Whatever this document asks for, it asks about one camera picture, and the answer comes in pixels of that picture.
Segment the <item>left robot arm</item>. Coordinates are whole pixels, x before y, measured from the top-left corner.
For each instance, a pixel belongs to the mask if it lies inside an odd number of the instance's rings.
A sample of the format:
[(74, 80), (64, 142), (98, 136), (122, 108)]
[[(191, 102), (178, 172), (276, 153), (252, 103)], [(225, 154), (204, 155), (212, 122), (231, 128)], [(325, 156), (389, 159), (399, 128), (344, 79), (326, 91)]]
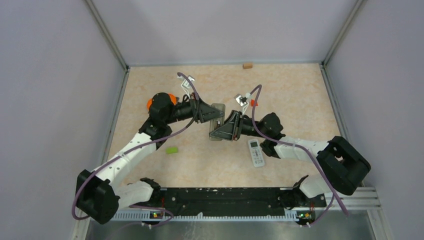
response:
[(122, 150), (94, 170), (85, 169), (78, 175), (71, 210), (74, 219), (92, 218), (105, 224), (120, 208), (139, 202), (156, 206), (161, 194), (152, 184), (139, 181), (121, 187), (121, 182), (168, 139), (181, 134), (194, 122), (207, 123), (225, 114), (195, 94), (178, 102), (175, 96), (164, 92), (155, 94), (148, 101), (147, 109), (147, 120)]

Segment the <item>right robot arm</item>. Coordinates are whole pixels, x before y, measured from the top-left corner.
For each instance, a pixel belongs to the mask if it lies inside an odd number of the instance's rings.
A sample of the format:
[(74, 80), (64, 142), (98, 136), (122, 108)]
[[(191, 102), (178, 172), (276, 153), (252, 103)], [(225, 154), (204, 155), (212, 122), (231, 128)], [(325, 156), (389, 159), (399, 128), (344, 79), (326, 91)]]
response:
[(280, 118), (274, 112), (253, 121), (233, 110), (209, 135), (229, 141), (242, 135), (264, 138), (259, 147), (268, 157), (317, 162), (318, 174), (303, 177), (294, 185), (293, 200), (299, 206), (307, 206), (314, 197), (333, 190), (351, 196), (371, 170), (370, 163), (342, 136), (312, 141), (286, 136), (282, 131)]

